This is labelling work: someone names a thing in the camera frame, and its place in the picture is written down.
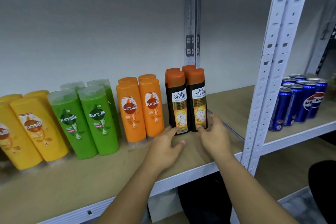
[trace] forearm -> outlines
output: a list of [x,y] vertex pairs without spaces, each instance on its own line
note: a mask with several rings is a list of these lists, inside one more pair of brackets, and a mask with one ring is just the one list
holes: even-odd
[[145,164],[137,169],[125,187],[99,218],[98,224],[139,224],[160,172]]
[[241,224],[298,224],[233,155],[215,161]]

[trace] soda can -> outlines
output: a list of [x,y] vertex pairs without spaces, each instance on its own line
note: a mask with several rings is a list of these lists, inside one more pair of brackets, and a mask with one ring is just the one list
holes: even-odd
[[317,83],[316,93],[314,95],[313,102],[307,115],[307,118],[312,119],[316,117],[317,111],[319,110],[320,104],[328,87],[328,81],[320,78],[309,78],[308,81]]
[[302,101],[300,103],[294,121],[305,122],[308,112],[314,100],[317,83],[311,81],[296,81],[296,83],[303,86],[303,93],[302,93]]
[[302,74],[291,74],[289,77],[296,79],[297,81],[306,81],[307,78]]
[[296,79],[291,77],[284,77],[282,78],[281,86],[283,86],[284,83],[296,83]]
[[297,111],[300,107],[300,102],[302,101],[303,86],[296,83],[284,83],[283,86],[292,89],[292,97],[289,101],[285,120],[283,122],[283,125],[288,127],[293,125]]
[[291,99],[292,89],[280,86],[278,98],[271,117],[268,129],[271,131],[280,131],[284,122],[284,117]]

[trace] hand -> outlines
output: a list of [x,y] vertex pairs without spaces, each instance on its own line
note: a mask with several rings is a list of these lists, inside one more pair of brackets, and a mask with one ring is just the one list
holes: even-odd
[[186,144],[183,140],[175,145],[174,148],[171,147],[171,140],[177,131],[179,131],[178,127],[165,128],[161,134],[154,138],[146,154],[143,165],[156,171],[157,175],[175,163]]
[[210,131],[206,131],[201,125],[197,126],[204,148],[211,154],[215,161],[221,157],[232,157],[233,153],[227,128],[224,127],[217,116],[210,114],[208,117],[213,119],[213,125]]

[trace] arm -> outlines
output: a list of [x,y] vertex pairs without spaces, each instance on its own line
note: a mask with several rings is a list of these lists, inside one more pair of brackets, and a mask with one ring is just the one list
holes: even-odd
[[201,134],[204,148],[212,155],[222,175],[232,206],[241,224],[298,224],[234,157],[227,129],[217,116]]
[[97,224],[139,224],[151,190],[160,173],[174,164],[185,141],[174,148],[171,139],[179,128],[166,128],[155,137],[146,157],[125,187],[99,218]]

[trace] person's left hand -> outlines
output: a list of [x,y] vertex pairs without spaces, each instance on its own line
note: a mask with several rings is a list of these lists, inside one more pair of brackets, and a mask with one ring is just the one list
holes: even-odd
[[186,142],[182,140],[175,147],[171,147],[171,140],[179,128],[167,127],[165,130],[154,138],[143,165],[157,172],[159,175],[163,170],[172,166],[180,153],[182,152]]

